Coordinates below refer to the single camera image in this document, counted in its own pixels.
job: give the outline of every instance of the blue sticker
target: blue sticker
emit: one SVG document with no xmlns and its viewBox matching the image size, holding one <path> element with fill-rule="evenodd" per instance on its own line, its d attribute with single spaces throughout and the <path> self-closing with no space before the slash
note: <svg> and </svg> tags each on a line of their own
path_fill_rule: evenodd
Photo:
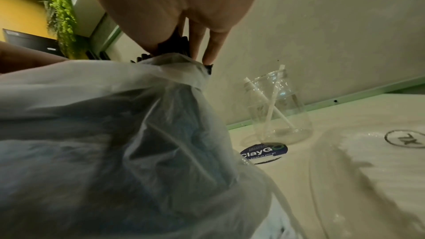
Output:
<svg viewBox="0 0 425 239">
<path fill-rule="evenodd" d="M 240 154 L 244 156 L 245 158 L 247 158 L 248 160 L 254 160 L 254 159 L 263 158 L 263 157 L 276 157 L 276 156 L 285 154 L 287 152 L 288 152 L 288 147 L 286 145 L 271 146 L 271 145 L 257 144 L 247 149 L 244 149 Z M 265 162 L 257 162 L 256 164 L 273 162 L 280 158 L 281 157 L 274 158 Z"/>
</svg>

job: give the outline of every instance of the hanging plant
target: hanging plant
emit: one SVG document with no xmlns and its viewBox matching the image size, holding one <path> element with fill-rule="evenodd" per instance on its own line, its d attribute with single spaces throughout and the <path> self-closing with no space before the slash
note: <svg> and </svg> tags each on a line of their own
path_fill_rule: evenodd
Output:
<svg viewBox="0 0 425 239">
<path fill-rule="evenodd" d="M 62 53 L 73 57 L 77 51 L 77 20 L 75 18 L 72 0 L 44 0 L 47 12 L 47 27 L 59 42 Z"/>
</svg>

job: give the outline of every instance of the green plant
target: green plant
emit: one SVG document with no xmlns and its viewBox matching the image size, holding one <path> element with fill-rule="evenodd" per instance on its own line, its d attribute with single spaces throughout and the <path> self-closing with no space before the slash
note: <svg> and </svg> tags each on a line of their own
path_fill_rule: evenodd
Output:
<svg viewBox="0 0 425 239">
<path fill-rule="evenodd" d="M 77 53 L 77 20 L 72 0 L 44 0 L 47 26 L 57 37 L 62 53 L 73 57 Z"/>
</svg>

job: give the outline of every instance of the yellow wall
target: yellow wall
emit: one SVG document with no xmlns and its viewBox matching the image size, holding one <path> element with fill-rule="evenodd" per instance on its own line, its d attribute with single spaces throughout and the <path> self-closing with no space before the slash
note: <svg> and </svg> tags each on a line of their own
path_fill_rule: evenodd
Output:
<svg viewBox="0 0 425 239">
<path fill-rule="evenodd" d="M 54 38 L 47 31 L 46 13 L 40 0 L 0 0 L 0 41 L 3 29 Z"/>
</svg>

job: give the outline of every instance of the person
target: person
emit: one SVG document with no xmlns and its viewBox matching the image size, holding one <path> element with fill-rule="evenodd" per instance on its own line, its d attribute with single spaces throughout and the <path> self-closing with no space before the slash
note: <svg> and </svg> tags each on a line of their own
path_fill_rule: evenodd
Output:
<svg viewBox="0 0 425 239">
<path fill-rule="evenodd" d="M 106 12 L 125 34 L 152 55 L 160 54 L 158 45 L 178 29 L 183 33 L 189 19 L 189 52 L 197 59 L 207 29 L 209 41 L 202 62 L 211 65 L 227 35 L 248 12 L 254 0 L 99 0 Z M 0 73 L 43 66 L 64 59 L 0 44 Z"/>
</svg>

